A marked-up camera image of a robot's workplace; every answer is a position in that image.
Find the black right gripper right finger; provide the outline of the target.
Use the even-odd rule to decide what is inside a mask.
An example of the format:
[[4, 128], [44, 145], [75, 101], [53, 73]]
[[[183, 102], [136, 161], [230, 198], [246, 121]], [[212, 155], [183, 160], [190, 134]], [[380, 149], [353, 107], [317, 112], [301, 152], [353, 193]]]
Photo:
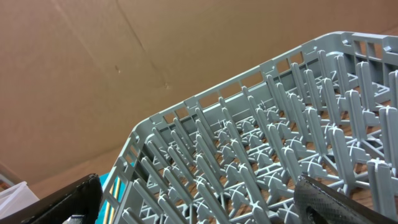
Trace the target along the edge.
[[307, 175], [297, 178], [294, 204], [301, 224], [397, 224]]

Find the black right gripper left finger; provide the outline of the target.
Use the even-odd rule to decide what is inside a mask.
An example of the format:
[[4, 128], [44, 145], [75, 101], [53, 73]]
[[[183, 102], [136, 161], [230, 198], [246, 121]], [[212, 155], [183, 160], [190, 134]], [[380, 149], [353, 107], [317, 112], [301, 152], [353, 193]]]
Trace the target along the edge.
[[88, 174], [38, 202], [1, 219], [1, 224], [95, 224], [103, 190], [98, 174]]

